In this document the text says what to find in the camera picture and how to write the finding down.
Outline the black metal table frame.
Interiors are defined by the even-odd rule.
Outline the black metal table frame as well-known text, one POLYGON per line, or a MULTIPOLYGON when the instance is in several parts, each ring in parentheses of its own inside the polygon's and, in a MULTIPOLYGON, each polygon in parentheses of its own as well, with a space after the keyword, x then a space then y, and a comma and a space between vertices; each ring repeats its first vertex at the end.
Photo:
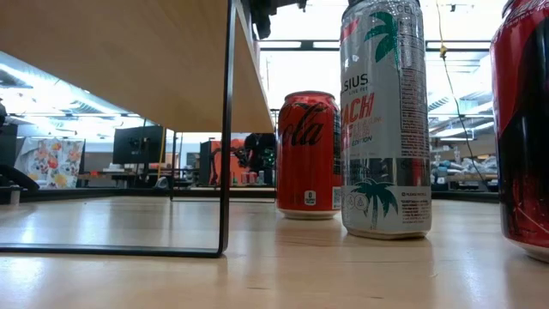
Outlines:
MULTIPOLYGON (((23 190, 19 195, 19 201, 29 203, 99 197, 169 197, 170 195, 170 191, 155 189, 79 188, 67 190, 23 190)), ((278 192, 267 190, 230 190, 230 198, 275 199, 279 195, 278 192)), ((433 199, 442 200, 498 203, 498 194, 495 192, 434 191, 431 196, 433 199)))

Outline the background robot green lights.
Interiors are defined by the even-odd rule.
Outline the background robot green lights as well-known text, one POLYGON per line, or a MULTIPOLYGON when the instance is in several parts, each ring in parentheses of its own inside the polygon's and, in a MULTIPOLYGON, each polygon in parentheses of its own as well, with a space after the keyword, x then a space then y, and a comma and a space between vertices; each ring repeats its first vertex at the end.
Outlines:
POLYGON ((244 139, 244 146, 236 152, 238 163, 242 163, 254 173, 270 170, 269 166, 265 166, 265 162, 268 160, 268 153, 274 152, 275 146, 273 133, 251 133, 244 139))

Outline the floral cloth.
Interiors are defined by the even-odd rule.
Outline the floral cloth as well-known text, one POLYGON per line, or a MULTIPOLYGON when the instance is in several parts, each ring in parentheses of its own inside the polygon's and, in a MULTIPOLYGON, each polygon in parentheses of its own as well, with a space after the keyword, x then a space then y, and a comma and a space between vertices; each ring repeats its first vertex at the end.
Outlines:
POLYGON ((22 139, 15 168, 40 189, 74 189, 84 151, 84 140, 26 137, 22 139))

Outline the red soda can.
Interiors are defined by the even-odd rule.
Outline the red soda can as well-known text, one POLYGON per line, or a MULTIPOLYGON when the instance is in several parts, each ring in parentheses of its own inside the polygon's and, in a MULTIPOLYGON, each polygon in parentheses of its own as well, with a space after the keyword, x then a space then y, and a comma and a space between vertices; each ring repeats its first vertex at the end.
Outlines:
POLYGON ((278 116, 276 190, 288 219, 329 220, 341 210, 340 109, 332 94, 287 95, 278 116))
POLYGON ((502 232, 549 263, 549 0, 508 0, 492 39, 502 232))

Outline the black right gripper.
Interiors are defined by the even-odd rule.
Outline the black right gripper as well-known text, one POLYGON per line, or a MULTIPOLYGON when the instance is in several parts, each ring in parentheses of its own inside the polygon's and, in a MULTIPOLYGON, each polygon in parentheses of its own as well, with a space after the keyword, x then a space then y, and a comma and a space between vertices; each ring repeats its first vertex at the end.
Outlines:
MULTIPOLYGON (((266 39, 270 34, 270 13, 272 11, 272 0, 250 0, 250 12, 252 23, 256 25, 259 39, 266 39)), ((307 0, 273 0, 273 10, 288 5, 296 5, 299 9, 305 10, 307 0)))

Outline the cluttered background workbench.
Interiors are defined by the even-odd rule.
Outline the cluttered background workbench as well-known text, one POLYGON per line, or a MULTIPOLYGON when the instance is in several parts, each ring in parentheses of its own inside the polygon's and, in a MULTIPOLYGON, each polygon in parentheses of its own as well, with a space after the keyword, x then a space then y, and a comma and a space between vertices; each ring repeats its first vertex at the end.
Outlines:
POLYGON ((431 162, 431 187, 435 191, 498 190, 498 163, 495 156, 480 161, 462 158, 455 161, 431 162))

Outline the orange panel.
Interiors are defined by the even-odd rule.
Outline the orange panel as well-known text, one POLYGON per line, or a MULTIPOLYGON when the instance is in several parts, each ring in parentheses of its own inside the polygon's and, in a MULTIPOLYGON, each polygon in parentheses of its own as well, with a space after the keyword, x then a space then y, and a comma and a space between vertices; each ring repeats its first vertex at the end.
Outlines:
MULTIPOLYGON (((208 184, 220 185, 221 141, 210 141, 208 184)), ((231 140, 230 153, 231 185, 241 185, 241 174, 249 171, 249 162, 244 149, 244 139, 231 140)))

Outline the black monitor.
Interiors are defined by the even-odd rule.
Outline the black monitor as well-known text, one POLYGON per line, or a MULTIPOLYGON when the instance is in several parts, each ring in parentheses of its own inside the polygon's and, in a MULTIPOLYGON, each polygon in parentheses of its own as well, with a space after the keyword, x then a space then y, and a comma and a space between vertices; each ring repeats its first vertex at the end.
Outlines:
POLYGON ((161 126, 140 126, 116 129, 113 143, 113 164, 164 163, 162 139, 165 129, 161 126))

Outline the tall Celsius can black lid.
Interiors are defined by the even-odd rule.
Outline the tall Celsius can black lid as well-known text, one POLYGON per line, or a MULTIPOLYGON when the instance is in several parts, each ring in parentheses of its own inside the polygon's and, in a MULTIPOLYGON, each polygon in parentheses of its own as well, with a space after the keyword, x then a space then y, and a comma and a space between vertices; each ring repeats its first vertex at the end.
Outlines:
POLYGON ((340 57, 342 223, 359 237, 423 238, 431 180, 419 0, 348 0, 340 57))

